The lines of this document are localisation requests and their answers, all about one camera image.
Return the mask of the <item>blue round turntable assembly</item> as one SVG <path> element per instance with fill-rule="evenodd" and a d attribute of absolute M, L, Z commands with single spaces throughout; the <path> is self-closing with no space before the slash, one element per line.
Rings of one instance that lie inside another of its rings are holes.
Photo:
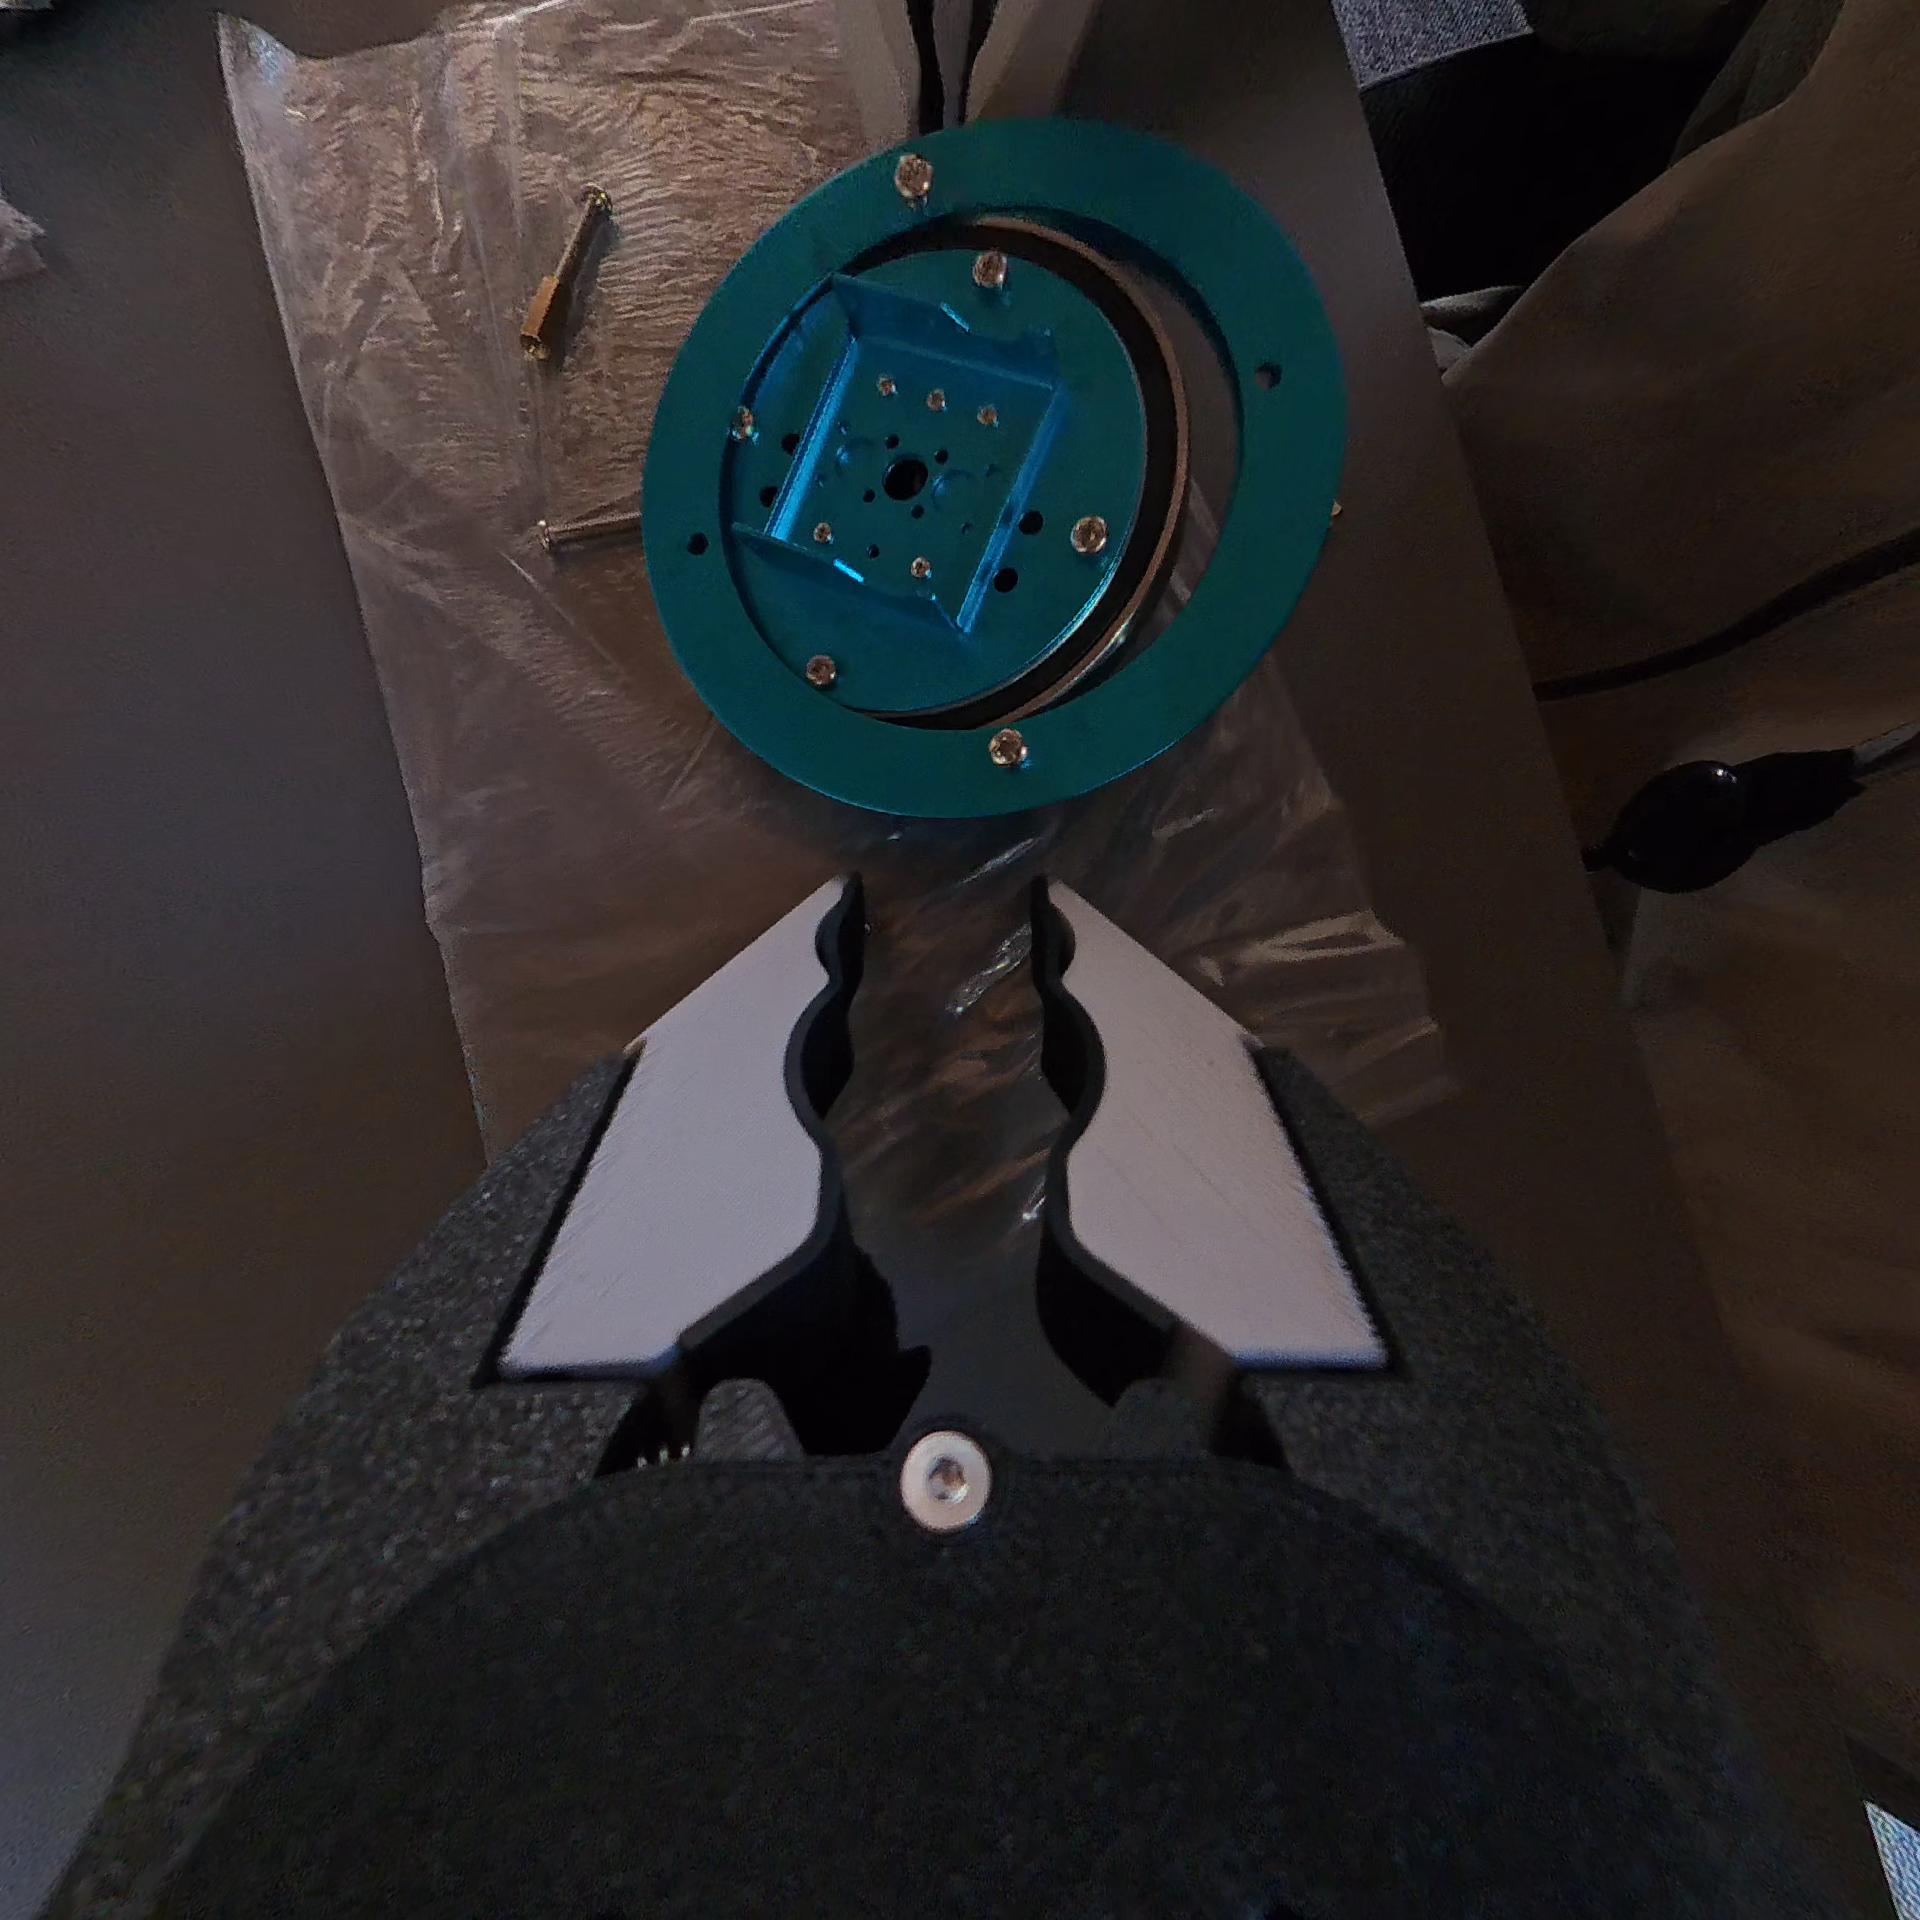
<path fill-rule="evenodd" d="M 1145 131 L 985 122 L 852 164 L 719 282 L 642 554 L 741 746 L 859 808 L 988 818 L 1213 719 L 1345 452 L 1325 298 L 1257 199 Z"/>

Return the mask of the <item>person's beige jacket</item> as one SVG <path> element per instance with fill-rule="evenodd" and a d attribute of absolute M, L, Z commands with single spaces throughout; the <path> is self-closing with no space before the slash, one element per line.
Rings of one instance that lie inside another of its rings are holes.
<path fill-rule="evenodd" d="M 1448 376 L 1587 841 L 1693 760 L 1917 725 L 1919 10 L 1761 4 L 1669 168 Z M 1695 894 L 1625 999 L 1783 1429 L 1850 1736 L 1917 1778 L 1917 770 Z"/>

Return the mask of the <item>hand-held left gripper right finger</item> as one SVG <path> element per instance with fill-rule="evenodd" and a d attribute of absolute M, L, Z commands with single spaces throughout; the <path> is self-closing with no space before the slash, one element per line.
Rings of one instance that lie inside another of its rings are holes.
<path fill-rule="evenodd" d="M 1035 1301 L 1068 1372 L 1109 1408 L 1168 1384 L 1213 1442 L 1257 1381 L 1388 1374 L 1255 1034 L 1065 884 L 1037 879 L 1028 915 L 1064 1109 Z"/>

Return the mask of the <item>dark cloth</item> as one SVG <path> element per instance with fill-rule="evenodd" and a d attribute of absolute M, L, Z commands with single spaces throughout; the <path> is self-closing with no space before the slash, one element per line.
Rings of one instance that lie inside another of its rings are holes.
<path fill-rule="evenodd" d="M 1422 303 L 1521 289 L 1678 155 L 1733 4 L 1527 4 L 1529 30 L 1360 93 Z"/>

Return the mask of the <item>brass hex standoff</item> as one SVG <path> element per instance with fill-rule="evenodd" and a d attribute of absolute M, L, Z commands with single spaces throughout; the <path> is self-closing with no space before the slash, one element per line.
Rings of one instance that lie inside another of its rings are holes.
<path fill-rule="evenodd" d="M 558 264 L 539 278 L 517 324 L 517 347 L 529 361 L 550 365 L 563 347 L 572 301 L 594 262 L 610 217 L 610 193 L 597 183 L 588 183 L 563 250 Z"/>

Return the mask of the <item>clear plastic bag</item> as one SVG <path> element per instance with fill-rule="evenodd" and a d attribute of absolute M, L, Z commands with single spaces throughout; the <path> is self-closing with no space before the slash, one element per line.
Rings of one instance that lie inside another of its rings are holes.
<path fill-rule="evenodd" d="M 1035 1068 L 1028 879 L 1050 870 L 1300 1054 L 1364 1120 L 1445 1099 L 1415 951 L 1277 662 L 1108 792 L 981 828 L 822 800 L 687 684 L 630 504 L 660 388 L 733 262 L 872 143 L 835 4 L 467 4 L 298 57 L 222 18 L 228 105 L 412 807 L 493 1148 L 842 873 L 867 881 L 849 1139 Z M 597 183 L 613 217 L 550 365 L 517 324 Z"/>

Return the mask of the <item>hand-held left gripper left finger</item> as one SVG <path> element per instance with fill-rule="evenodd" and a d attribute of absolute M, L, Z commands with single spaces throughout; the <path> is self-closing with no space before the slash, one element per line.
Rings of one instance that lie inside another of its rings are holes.
<path fill-rule="evenodd" d="M 867 935 L 859 879 L 834 879 L 642 1032 L 499 1332 L 499 1378 L 639 1384 L 675 1442 L 713 1387 L 759 1381 L 804 1452 L 890 1444 L 896 1308 L 826 1127 Z"/>

